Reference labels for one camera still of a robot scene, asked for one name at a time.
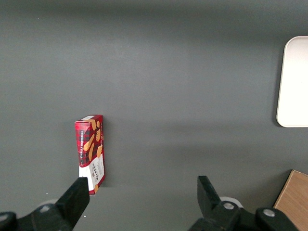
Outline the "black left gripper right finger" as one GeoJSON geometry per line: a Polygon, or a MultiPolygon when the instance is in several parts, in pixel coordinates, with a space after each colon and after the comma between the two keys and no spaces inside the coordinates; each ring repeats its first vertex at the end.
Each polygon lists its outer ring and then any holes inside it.
{"type": "Polygon", "coordinates": [[[296,231],[280,210],[261,207],[250,213],[230,200],[221,200],[207,176],[197,178],[197,200],[203,217],[190,231],[296,231]]]}

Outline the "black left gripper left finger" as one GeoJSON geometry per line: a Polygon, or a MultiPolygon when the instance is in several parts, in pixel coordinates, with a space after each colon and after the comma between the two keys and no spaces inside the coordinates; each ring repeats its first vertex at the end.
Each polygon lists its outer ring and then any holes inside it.
{"type": "Polygon", "coordinates": [[[14,212],[0,214],[2,231],[72,231],[90,202],[88,178],[78,178],[55,202],[37,207],[18,218],[14,212]]]}

